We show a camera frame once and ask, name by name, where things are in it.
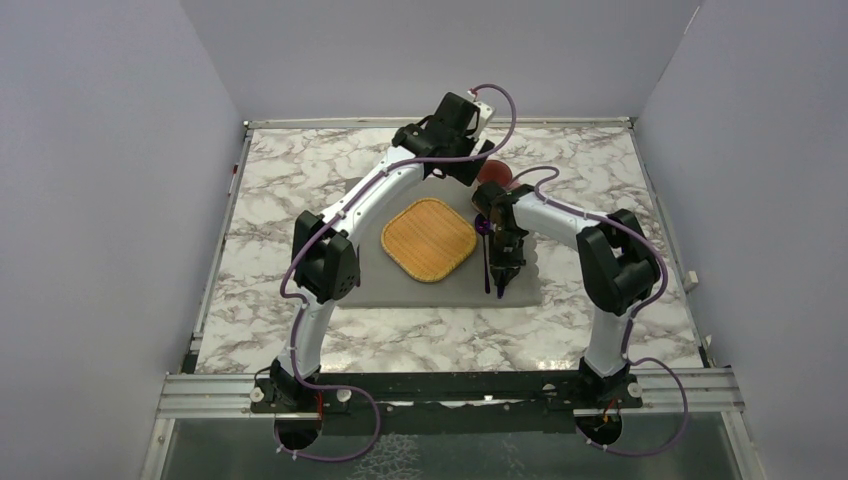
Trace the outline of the purple iridescent spoon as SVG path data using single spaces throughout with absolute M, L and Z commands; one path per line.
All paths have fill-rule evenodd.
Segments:
M 489 273 L 488 236 L 491 232 L 490 222 L 482 213 L 478 213 L 474 219 L 474 228 L 481 237 L 483 252 L 484 291 L 491 293 L 491 278 Z

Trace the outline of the pink patterned cup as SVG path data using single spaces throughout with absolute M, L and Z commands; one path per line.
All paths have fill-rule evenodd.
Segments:
M 476 176 L 476 180 L 479 184 L 495 182 L 500 187 L 507 188 L 513 181 L 513 173 L 506 163 L 490 159 L 483 164 Z

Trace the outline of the woven yellow wicker tray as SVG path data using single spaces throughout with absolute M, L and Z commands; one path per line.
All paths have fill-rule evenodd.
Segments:
M 477 246 L 471 224 L 432 197 L 407 206 L 382 229 L 383 251 L 413 280 L 431 284 L 448 277 Z

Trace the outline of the grey scalloped cloth placemat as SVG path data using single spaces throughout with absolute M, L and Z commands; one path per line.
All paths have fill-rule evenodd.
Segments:
M 526 265 L 511 280 L 499 298 L 496 288 L 484 289 L 483 249 L 480 245 L 445 279 L 435 283 L 414 280 L 402 270 L 380 243 L 385 225 L 413 202 L 436 198 L 445 202 L 466 221 L 477 211 L 472 204 L 475 189 L 453 178 L 430 177 L 392 199 L 369 224 L 360 242 L 361 283 L 338 302 L 341 308 L 519 308 L 539 305 L 541 281 L 537 265 L 537 242 L 524 238 Z

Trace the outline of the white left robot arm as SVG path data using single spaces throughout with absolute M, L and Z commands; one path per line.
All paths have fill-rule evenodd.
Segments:
M 476 180 L 494 144 L 481 137 L 494 108 L 475 93 L 447 93 L 436 111 L 399 128 L 383 157 L 340 200 L 321 213 L 302 212 L 295 221 L 292 260 L 283 281 L 294 282 L 282 297 L 301 305 L 283 351 L 269 377 L 285 407 L 298 411 L 313 401 L 310 380 L 338 300 L 358 287 L 358 247 L 368 225 L 398 195 L 429 176 L 465 186 Z

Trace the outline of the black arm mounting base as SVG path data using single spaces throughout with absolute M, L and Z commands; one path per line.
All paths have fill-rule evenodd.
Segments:
M 571 434 L 579 416 L 641 407 L 638 388 L 632 374 L 603 383 L 577 370 L 325 373 L 307 387 L 274 374 L 255 379 L 249 399 L 251 413 L 271 415 L 285 433 Z

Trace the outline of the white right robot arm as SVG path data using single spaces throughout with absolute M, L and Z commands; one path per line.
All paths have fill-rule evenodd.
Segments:
M 472 196 L 486 221 L 487 273 L 499 297 L 525 266 L 524 240 L 532 232 L 576 251 L 586 294 L 595 307 L 589 345 L 580 360 L 579 398 L 600 407 L 629 372 L 626 349 L 633 318 L 667 270 L 635 214 L 601 215 L 548 199 L 530 185 L 506 190 L 494 181 Z

